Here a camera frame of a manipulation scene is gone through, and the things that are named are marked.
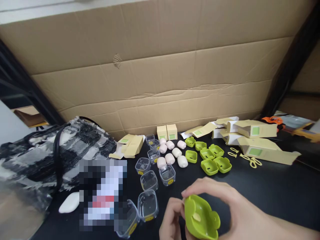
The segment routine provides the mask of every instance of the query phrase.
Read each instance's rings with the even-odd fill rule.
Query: clear plastic container
[[[150,149],[147,154],[148,154],[148,158],[150,159],[150,163],[156,164],[158,161],[158,158],[160,157],[159,150],[156,148],[153,148],[153,149]]]
[[[146,136],[146,142],[149,145],[149,142],[152,141],[154,139],[154,135],[153,134],[149,134]]]
[[[143,174],[140,178],[141,187],[144,191],[147,191],[149,189],[153,189],[156,191],[159,187],[158,179],[154,171],[148,171],[145,174]]]
[[[160,147],[160,142],[159,142],[159,140],[157,140],[157,139],[151,140],[151,141],[149,142],[149,147],[150,147],[150,149],[153,149],[153,148],[159,149],[159,147]]]
[[[136,170],[137,173],[143,175],[144,173],[148,172],[151,168],[149,158],[139,158],[136,163]]]
[[[119,221],[120,231],[117,231],[117,235],[123,239],[128,239],[140,222],[137,207],[130,199],[127,200],[127,208],[127,219]]]
[[[152,189],[140,193],[138,197],[138,214],[144,222],[157,217],[159,206],[156,192]]]
[[[171,164],[166,164],[163,168],[159,169],[159,174],[165,186],[169,186],[176,181],[176,171]]]

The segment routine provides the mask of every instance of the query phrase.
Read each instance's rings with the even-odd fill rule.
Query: yellow object
[[[237,149],[235,149],[235,148],[230,148],[230,150],[231,150],[231,151],[234,151],[234,152],[236,152],[236,153],[239,152],[239,150],[237,150]]]
[[[237,155],[236,154],[234,154],[234,153],[232,153],[232,152],[228,152],[228,154],[230,155],[230,156],[232,156],[232,157],[237,157]]]

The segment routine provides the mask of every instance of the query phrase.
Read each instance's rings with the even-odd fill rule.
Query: green label
[[[259,148],[251,148],[249,151],[249,155],[260,156],[262,153],[262,149]]]
[[[200,132],[199,130],[197,130],[197,131],[194,132],[194,134],[197,135],[197,136],[199,136],[199,135],[202,134],[202,132]]]
[[[252,127],[252,136],[259,135],[260,127]]]

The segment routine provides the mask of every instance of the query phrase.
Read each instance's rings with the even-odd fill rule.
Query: lime green plastic lid
[[[212,211],[209,203],[197,195],[191,195],[184,201],[184,212],[188,231],[199,239],[218,239],[220,217]]]

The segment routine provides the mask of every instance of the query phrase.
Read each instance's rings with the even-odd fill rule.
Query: black table
[[[176,143],[182,140],[179,136]],[[320,172],[297,161],[293,165],[283,165],[261,160],[262,166],[253,169],[249,161],[239,157],[235,159],[227,154],[230,146],[226,146],[222,139],[211,139],[211,134],[198,139],[207,143],[220,146],[232,164],[232,169],[226,174],[218,172],[211,178],[227,182],[236,188],[243,196],[255,204],[264,212],[285,219],[287,221],[320,231]],[[127,196],[137,206],[139,194],[142,192],[140,175],[135,170],[135,164],[140,157],[147,157],[149,147],[146,142],[135,159],[128,159],[127,164]],[[189,163],[188,167],[180,168],[177,161],[173,164],[176,171],[176,181],[165,187],[160,179],[157,165],[152,165],[158,178],[159,188],[156,191],[159,203],[159,214],[156,219],[144,223],[140,221],[130,239],[158,239],[159,228],[170,197],[181,198],[181,192],[190,186],[197,178],[207,176],[200,167],[200,154],[196,164]],[[69,240],[69,239],[118,239],[115,232],[109,228],[105,231],[80,232],[79,231],[79,208],[69,214],[59,214],[58,209],[70,192],[62,192],[54,199],[49,207],[50,214],[33,236],[33,240]],[[229,207],[218,198],[202,194],[212,209],[217,211],[221,219],[219,235],[228,231],[230,225]]]

